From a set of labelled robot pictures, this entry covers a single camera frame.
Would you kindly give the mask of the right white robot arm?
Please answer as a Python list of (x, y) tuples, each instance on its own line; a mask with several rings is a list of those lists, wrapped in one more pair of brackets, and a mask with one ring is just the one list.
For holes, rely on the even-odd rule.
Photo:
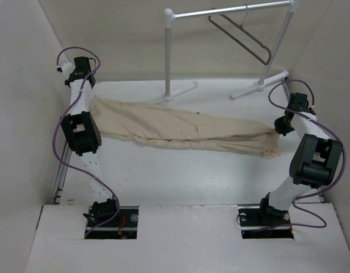
[(284, 116), (275, 120), (274, 127), (283, 136), (296, 131), (301, 142), (291, 160), (287, 179), (261, 199), (256, 212), (261, 224), (281, 224), (293, 201), (310, 189), (332, 183), (343, 144), (337, 138), (331, 139), (316, 123), (307, 95), (291, 94)]

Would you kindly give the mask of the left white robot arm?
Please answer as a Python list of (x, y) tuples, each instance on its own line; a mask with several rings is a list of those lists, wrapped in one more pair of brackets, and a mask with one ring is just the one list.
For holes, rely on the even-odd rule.
[(70, 109), (64, 114), (61, 128), (69, 148), (84, 165), (90, 177), (93, 205), (84, 216), (91, 226), (104, 222), (113, 227), (120, 222), (120, 211), (116, 199), (108, 186), (102, 181), (99, 167), (99, 147), (101, 135), (89, 111), (91, 93), (95, 85), (90, 59), (76, 57), (74, 63), (63, 62), (59, 69), (67, 77), (65, 85), (70, 87)]

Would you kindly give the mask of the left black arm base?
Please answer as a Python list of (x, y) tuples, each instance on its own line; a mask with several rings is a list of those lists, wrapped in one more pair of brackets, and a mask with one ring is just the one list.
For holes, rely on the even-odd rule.
[(86, 233), (95, 226), (95, 223), (87, 220), (84, 233), (85, 239), (136, 239), (138, 234), (139, 207), (124, 206), (119, 214), (111, 222), (97, 227), (88, 235)]

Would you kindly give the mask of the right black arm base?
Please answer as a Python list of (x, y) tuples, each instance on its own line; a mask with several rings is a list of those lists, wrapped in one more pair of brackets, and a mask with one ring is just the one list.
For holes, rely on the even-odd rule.
[(290, 223), (289, 215), (280, 218), (260, 216), (256, 207), (240, 207), (236, 222), (241, 227), (242, 239), (293, 239), (294, 234), (290, 226), (282, 226)]

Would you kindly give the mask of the beige trousers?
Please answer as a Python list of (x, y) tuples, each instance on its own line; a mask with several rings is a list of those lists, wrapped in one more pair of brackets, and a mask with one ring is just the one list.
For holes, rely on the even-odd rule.
[(89, 110), (103, 136), (143, 146), (257, 156), (279, 152), (275, 129), (250, 119), (98, 97), (90, 101)]

